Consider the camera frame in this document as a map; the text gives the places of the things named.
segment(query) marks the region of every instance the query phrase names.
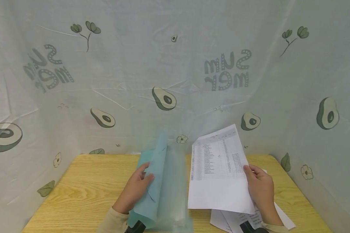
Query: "fabric backdrop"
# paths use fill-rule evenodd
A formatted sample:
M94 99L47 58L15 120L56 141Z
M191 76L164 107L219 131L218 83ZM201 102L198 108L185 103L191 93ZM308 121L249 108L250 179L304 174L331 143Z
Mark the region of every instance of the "fabric backdrop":
M350 0L0 0L0 232L76 155L233 123L350 232Z

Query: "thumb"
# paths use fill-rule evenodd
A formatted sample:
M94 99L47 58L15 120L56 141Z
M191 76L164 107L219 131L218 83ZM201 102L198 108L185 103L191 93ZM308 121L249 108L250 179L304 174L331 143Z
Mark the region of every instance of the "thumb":
M150 184L150 182L153 181L153 179L154 179L154 175L151 173L151 174L147 175L147 176L142 180L142 182L143 182L143 184L145 185L145 187L147 187L147 186Z
M250 183L253 179L256 179L253 171L248 165L244 165L244 172L246 174L247 182Z

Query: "wrist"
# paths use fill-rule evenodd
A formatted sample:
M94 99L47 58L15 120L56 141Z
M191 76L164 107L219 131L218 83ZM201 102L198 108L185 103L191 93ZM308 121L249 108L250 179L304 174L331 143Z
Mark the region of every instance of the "wrist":
M270 224L270 225L276 225L276 226L283 226L283 222L280 219L279 214L276 211L275 204L268 203L262 208L258 208L259 212L261 213L262 220L264 223Z
M131 208L127 205L119 201L119 199L113 204L112 208L121 214L128 214Z

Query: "paper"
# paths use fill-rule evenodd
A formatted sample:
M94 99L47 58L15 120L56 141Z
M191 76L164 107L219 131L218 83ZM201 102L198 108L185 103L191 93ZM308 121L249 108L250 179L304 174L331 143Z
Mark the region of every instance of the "paper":
M211 210L210 224L216 226L217 228L232 233L231 228L229 227L226 219L224 218L222 211L218 209Z
M188 209L254 214L244 165L248 162L236 125L199 137L192 145Z
M291 230L295 228L295 224L293 221L290 220L290 218L279 208L279 206L275 203L275 208L276 211L283 222L284 226L288 229ZM217 212L221 212L222 216L224 217L226 223L223 223L219 214ZM249 214L242 214L242 213L234 213L230 211L219 211L212 209L211 210L211 218L210 218L210 223L212 222L217 222L219 226L218 228L224 230L225 227L224 225L228 225L229 228L231 229L232 233L243 233L241 230L240 225L244 222L248 221L252 228L257 229L259 227L262 227L262 217L259 212L259 210L256 208L256 211L253 215Z
M153 173L155 179L148 186L147 192L135 204L134 209L130 211L128 219L130 227L133 227L138 220L144 223L147 229L152 228L156 224L166 152L167 137L164 132L160 133L154 150L141 152L138 166L150 160L150 165L146 169L146 175Z

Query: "wooden tabletop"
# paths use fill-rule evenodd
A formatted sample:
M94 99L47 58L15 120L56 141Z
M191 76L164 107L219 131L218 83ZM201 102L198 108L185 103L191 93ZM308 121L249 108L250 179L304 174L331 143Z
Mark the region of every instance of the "wooden tabletop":
M139 155L77 156L22 232L96 232L135 171L138 159ZM296 225L290 232L331 232L274 157L248 155L247 160L273 177L275 202ZM190 155L186 161L189 174ZM210 210L190 210L190 216L195 233L224 232L210 225Z

